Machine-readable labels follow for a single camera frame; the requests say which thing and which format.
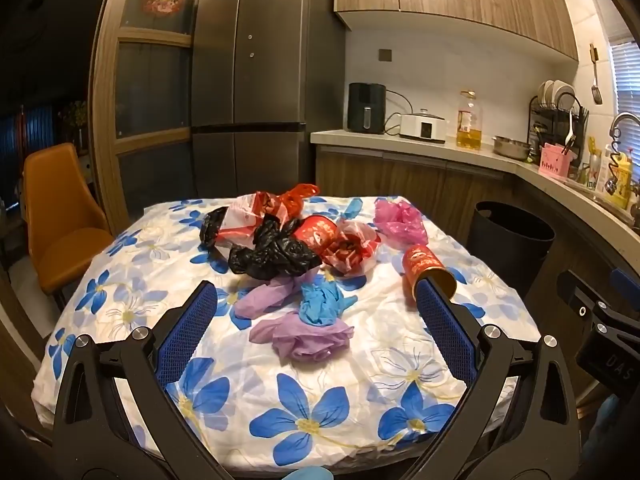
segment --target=black trash bin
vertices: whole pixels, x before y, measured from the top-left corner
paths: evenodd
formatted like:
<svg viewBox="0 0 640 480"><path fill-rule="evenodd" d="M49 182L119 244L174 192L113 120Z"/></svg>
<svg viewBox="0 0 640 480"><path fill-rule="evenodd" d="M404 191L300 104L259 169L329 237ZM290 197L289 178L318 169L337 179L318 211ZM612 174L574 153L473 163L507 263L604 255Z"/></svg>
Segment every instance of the black trash bin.
<svg viewBox="0 0 640 480"><path fill-rule="evenodd" d="M528 211L501 202L478 202L466 250L524 298L555 237L549 224Z"/></svg>

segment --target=dark gray refrigerator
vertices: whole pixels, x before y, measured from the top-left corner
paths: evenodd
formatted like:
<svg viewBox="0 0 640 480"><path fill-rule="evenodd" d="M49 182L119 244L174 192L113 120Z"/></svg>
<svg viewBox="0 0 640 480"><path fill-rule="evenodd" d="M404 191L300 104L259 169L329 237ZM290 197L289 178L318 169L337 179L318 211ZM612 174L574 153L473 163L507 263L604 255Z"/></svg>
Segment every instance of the dark gray refrigerator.
<svg viewBox="0 0 640 480"><path fill-rule="evenodd" d="M311 132L342 127L345 28L334 0L199 0L191 126L198 195L314 181Z"/></svg>

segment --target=orange chair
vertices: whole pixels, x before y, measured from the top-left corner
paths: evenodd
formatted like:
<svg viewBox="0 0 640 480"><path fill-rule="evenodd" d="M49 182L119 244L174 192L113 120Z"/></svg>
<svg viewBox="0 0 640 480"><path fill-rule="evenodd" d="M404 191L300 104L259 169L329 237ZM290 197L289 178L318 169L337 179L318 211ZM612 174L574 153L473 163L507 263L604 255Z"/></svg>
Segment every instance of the orange chair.
<svg viewBox="0 0 640 480"><path fill-rule="evenodd" d="M31 153L24 161L29 254L40 288L60 309L60 289L80 278L113 242L106 216L80 173L72 144Z"/></svg>

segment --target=blue gripper pad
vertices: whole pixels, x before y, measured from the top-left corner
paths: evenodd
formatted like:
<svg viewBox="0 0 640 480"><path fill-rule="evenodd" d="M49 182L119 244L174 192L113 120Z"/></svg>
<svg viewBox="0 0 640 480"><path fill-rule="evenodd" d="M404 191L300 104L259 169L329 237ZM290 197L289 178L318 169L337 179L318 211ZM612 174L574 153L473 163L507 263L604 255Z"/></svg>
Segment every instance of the blue gripper pad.
<svg viewBox="0 0 640 480"><path fill-rule="evenodd" d="M478 374L475 349L447 304L427 280L417 283L415 303L451 374L471 386Z"/></svg>
<svg viewBox="0 0 640 480"><path fill-rule="evenodd" d="M211 323L218 308L216 287L207 283L195 298L191 298L191 303L183 308L184 313L158 349L156 380L162 389L180 379Z"/></svg>
<svg viewBox="0 0 640 480"><path fill-rule="evenodd" d="M636 312L640 312L640 283L636 283L620 269L611 271L609 283Z"/></svg>

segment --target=white appliance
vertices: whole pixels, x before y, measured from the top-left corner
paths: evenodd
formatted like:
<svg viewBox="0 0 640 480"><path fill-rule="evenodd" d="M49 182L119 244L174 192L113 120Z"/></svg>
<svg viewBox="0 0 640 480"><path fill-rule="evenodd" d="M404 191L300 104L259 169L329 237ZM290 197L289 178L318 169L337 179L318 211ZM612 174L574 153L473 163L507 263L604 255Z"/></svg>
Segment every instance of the white appliance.
<svg viewBox="0 0 640 480"><path fill-rule="evenodd" d="M446 121L421 110L419 114L400 115L400 137L444 143Z"/></svg>

